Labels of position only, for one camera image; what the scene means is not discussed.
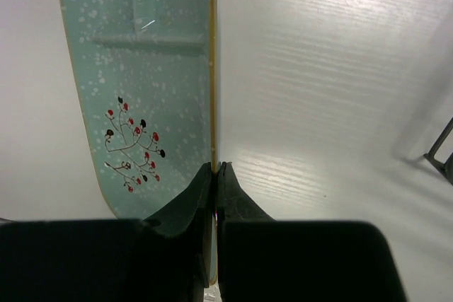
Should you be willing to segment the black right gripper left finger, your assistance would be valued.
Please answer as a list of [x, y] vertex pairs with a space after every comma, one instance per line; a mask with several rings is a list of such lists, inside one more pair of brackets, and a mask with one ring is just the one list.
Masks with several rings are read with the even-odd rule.
[[145, 219], [1, 226], [2, 301], [201, 301], [210, 280], [212, 169]]

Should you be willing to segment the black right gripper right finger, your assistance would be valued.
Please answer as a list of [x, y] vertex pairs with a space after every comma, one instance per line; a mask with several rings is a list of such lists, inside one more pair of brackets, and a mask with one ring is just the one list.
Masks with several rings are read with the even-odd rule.
[[217, 176], [223, 301], [405, 301], [383, 233], [364, 221], [278, 221], [241, 188], [230, 163]]

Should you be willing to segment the pale green glass plate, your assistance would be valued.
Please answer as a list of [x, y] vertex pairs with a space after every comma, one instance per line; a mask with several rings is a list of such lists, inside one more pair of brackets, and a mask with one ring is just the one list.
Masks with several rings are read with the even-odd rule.
[[102, 196], [151, 216], [212, 159], [213, 0], [60, 0]]

